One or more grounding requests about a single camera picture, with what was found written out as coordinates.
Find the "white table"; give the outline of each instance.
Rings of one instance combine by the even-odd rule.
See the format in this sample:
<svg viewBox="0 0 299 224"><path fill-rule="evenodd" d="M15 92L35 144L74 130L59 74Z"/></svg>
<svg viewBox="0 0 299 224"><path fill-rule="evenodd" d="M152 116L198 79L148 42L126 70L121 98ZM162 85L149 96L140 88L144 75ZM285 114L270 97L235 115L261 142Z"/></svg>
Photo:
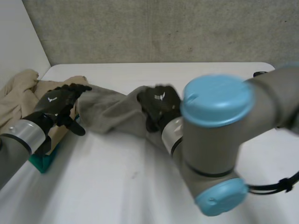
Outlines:
<svg viewBox="0 0 299 224"><path fill-rule="evenodd" d="M270 71L266 63L72 64L52 67L43 80L83 75L125 94L140 85L173 84L227 73L244 79ZM270 184L299 168L299 138L271 130L245 143L237 170L252 184ZM249 195L231 212L205 217L194 205L169 155L144 139L111 132L64 138L50 170L29 162L0 192L0 224L297 224L299 190Z"/></svg>

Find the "gray cloth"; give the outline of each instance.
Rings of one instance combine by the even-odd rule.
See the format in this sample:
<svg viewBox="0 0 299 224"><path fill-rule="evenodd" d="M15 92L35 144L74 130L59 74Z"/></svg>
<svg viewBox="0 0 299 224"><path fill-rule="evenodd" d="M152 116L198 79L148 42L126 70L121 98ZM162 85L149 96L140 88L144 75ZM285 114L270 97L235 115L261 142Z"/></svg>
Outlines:
<svg viewBox="0 0 299 224"><path fill-rule="evenodd" d="M146 86L138 87L127 96L119 92L90 85L78 99L78 112L84 127L105 134L117 130L146 138L155 146L165 149L161 133L149 133L146 130L146 116L137 101L137 94Z"/></svg>

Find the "beige cloth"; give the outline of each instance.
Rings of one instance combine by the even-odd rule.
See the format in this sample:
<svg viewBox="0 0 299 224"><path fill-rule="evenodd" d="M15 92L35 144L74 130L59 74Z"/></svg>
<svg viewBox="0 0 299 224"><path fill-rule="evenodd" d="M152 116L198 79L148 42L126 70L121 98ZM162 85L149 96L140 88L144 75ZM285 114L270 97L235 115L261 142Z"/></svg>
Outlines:
<svg viewBox="0 0 299 224"><path fill-rule="evenodd" d="M33 70L25 70L16 74L0 90L0 133L14 124L17 120L26 117L34 111L39 99L49 90L64 84L88 84L84 76L74 76L64 82L39 81L38 73ZM71 110L71 117L76 117L76 106ZM49 136L51 137L51 151L67 133L64 126L53 127Z"/></svg>

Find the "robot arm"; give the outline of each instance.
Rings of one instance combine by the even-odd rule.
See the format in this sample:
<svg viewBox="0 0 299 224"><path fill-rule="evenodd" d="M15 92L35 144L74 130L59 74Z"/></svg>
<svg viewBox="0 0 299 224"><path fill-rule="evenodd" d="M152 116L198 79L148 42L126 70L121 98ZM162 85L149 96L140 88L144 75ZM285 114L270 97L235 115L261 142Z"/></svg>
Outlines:
<svg viewBox="0 0 299 224"><path fill-rule="evenodd" d="M196 78L185 87L180 110L177 93L164 91L169 86L149 88L138 100L148 115L148 131L155 126L161 132L198 207L216 216L239 205L249 191L289 191L298 181L299 173L279 184L249 186L234 170L243 142L277 126L299 133L298 85L299 68L283 68L245 82L225 75ZM165 96L155 101L153 92ZM165 116L172 120L159 125ZM288 186L275 190L283 184Z"/></svg>
<svg viewBox="0 0 299 224"><path fill-rule="evenodd" d="M65 125L80 136L85 134L84 128L70 118L70 112L80 95L88 90L91 87L71 84L47 92L32 114L0 135L0 189L32 153L45 154L50 150L48 132L54 125Z"/></svg>

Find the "concrete wall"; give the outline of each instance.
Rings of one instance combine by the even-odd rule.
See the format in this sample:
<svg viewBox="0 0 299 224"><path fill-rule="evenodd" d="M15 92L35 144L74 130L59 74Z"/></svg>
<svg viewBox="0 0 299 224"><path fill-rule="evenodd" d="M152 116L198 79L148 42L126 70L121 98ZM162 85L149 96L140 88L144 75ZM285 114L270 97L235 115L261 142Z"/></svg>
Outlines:
<svg viewBox="0 0 299 224"><path fill-rule="evenodd" d="M298 0L23 0L52 65L299 61Z"/></svg>

